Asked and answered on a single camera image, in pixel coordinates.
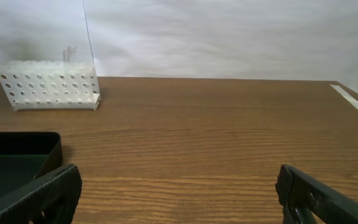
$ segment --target object inside black tray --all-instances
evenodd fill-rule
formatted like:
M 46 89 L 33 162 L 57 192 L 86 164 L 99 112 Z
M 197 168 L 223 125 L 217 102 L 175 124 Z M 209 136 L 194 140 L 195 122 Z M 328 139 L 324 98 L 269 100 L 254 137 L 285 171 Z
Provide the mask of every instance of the object inside black tray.
M 58 168 L 58 133 L 0 133 L 0 197 Z

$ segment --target white strip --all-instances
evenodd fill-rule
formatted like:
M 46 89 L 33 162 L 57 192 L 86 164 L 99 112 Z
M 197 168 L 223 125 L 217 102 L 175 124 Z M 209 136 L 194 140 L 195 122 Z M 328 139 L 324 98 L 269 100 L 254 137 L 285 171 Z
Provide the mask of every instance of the white strip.
M 338 93 L 340 93 L 349 103 L 351 103 L 356 109 L 358 109 L 358 101 L 348 94 L 344 89 L 338 85 L 331 85 Z

